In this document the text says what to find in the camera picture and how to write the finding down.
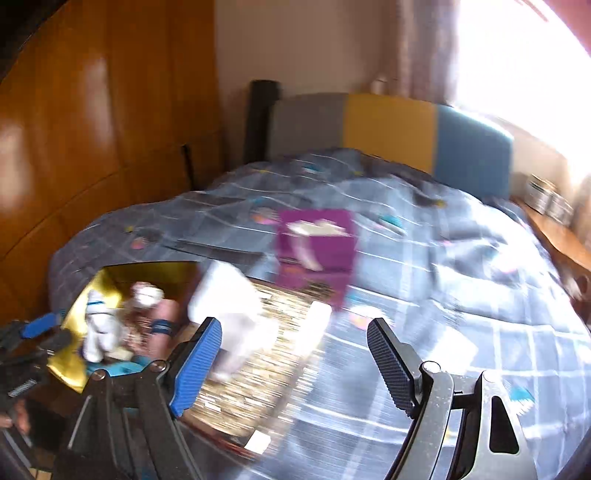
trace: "metal container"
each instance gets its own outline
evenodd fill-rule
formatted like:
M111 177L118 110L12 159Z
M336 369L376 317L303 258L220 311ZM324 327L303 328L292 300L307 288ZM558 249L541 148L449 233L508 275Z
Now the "metal container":
M548 208L548 203L552 199L555 189L553 183L535 175L530 175L525 186L524 200L527 205L543 215Z
M546 208L546 215L562 225L568 225L573 216L573 208L564 198L554 192Z

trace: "finger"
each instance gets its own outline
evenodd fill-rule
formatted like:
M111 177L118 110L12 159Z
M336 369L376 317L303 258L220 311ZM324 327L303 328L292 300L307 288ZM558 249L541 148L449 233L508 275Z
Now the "finger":
M12 420L6 415L0 415L0 429L9 429L12 427Z
M28 435L31 430L31 425L29 424L29 414L25 408L25 401L19 400L16 405L14 405L14 410L17 412L17 428L22 434Z

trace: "bed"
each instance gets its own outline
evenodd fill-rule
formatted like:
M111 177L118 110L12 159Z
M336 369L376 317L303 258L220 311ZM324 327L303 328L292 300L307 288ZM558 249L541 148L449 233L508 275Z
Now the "bed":
M498 371L539 478L555 478L591 421L591 338L523 212L507 199L511 147L497 127L426 102L281 100L268 161L239 167L203 192L103 215L57 251L52 309L67 310L113 264L206 265L213 257L272 281L269 212L348 209L359 237L354 278L324 336L313 390L279 451L246 467L187 432L206 477L384 478L410 422L366 345L365 320L383 316L403 342L450 372ZM405 235L382 226L384 215L397 216ZM138 236L148 239L142 249L133 248ZM183 242L200 249L183 251ZM224 249L243 254L224 258ZM434 478L446 476L458 425L452 416Z

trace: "white figurine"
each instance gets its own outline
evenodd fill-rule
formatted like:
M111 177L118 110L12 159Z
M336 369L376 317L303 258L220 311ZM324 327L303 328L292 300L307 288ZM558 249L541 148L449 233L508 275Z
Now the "white figurine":
M102 361L106 353L117 350L124 336L124 326L105 304L100 292L90 290L86 303L86 338L82 355L91 363Z

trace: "wooden shelf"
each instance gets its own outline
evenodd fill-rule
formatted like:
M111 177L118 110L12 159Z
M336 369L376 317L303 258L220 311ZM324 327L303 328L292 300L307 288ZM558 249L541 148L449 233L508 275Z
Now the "wooden shelf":
M527 214L530 226L555 263L566 263L575 274L591 277L591 251L583 246L571 230L549 216L539 214L523 200L511 200Z

